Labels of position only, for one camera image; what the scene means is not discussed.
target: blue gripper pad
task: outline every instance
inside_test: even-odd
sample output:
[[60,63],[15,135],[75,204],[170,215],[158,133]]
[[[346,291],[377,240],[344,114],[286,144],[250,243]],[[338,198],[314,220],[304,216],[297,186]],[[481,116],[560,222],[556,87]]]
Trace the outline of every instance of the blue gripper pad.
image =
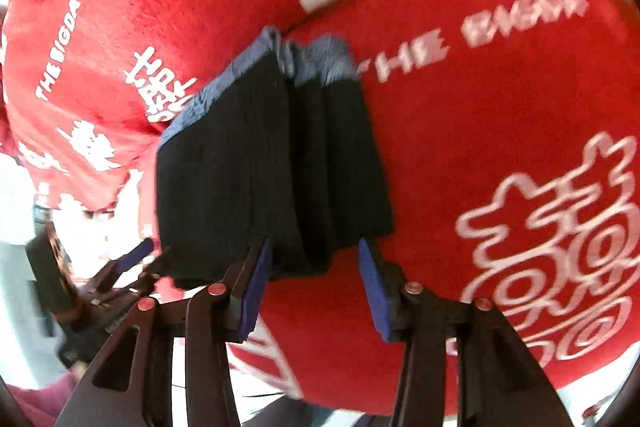
[[140,263],[147,255],[151,254],[155,248],[156,245],[154,244],[153,239],[150,237],[143,239],[137,247],[118,259],[116,271],[118,273],[129,271],[136,264]]
[[243,341],[247,340],[249,333],[255,329],[255,323],[258,320],[258,311],[260,311],[262,296],[264,295],[265,288],[267,288],[272,265],[273,252],[271,251],[269,239],[265,239],[258,260],[255,262],[254,271],[244,291],[244,296],[242,296],[238,336]]
[[389,342],[393,331],[391,306],[386,295],[382,275],[373,259],[369,243],[364,238],[361,238],[358,243],[358,264],[362,282],[364,282],[364,289],[367,293],[373,324],[376,327],[376,331],[382,335],[383,340]]

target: metal pin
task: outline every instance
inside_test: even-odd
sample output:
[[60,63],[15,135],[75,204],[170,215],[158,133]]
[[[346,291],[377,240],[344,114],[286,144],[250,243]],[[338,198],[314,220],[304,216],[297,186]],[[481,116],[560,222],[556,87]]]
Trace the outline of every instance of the metal pin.
[[226,293],[226,285],[223,282],[216,282],[209,286],[207,291],[209,292],[209,295],[213,295],[214,297],[224,295]]
[[145,297],[144,299],[140,299],[140,301],[138,302],[138,309],[143,312],[148,312],[149,310],[152,310],[155,306],[156,306],[156,301],[151,297]]
[[486,297],[478,297],[474,299],[474,304],[476,305],[476,308],[482,310],[483,312],[488,312],[494,309],[494,303],[492,303]]
[[419,282],[410,281],[404,285],[404,291],[409,295],[420,295],[424,287]]

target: folded black fabric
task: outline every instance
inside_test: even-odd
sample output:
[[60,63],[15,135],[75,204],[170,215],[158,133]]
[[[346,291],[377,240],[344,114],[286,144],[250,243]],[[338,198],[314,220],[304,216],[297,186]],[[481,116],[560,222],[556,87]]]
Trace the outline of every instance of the folded black fabric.
[[320,82],[314,80],[292,88],[289,96],[296,214],[312,273],[321,274],[330,267],[337,241],[330,206],[327,128]]
[[270,54],[159,149],[160,241],[166,274],[178,284],[221,279],[251,241],[267,235],[277,271],[309,271],[294,209],[288,106]]
[[337,246],[354,247],[361,237],[393,232],[391,203],[360,84],[334,82],[322,96]]
[[265,30],[162,136],[161,275],[219,280],[268,236],[272,277],[324,273],[337,248],[392,232],[382,165],[346,45]]
[[247,420],[242,427],[319,427],[333,410],[283,396]]

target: black cloth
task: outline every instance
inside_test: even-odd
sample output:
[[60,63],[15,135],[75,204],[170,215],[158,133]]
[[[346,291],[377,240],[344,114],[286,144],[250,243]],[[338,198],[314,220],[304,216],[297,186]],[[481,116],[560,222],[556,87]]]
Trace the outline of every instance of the black cloth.
[[242,427],[322,427],[333,411],[283,396],[247,420]]
[[353,425],[353,427],[388,427],[391,423],[389,416],[373,416],[366,414]]
[[263,237],[282,279],[322,274],[337,248],[392,232],[359,82],[327,84],[309,63],[300,82],[276,50],[251,58],[158,150],[161,275],[184,289],[220,280]]

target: red plush toy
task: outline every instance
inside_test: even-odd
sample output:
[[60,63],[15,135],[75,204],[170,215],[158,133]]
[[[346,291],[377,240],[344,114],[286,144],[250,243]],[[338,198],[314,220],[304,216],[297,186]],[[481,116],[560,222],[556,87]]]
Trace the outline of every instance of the red plush toy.
[[[4,101],[36,187],[98,210],[143,171],[153,233],[159,135],[267,25],[350,44],[394,210],[379,244],[408,277],[492,298],[556,387],[638,340],[629,0],[11,0]],[[353,251],[270,284],[252,338],[232,348],[238,369],[390,413],[402,347],[380,342]]]

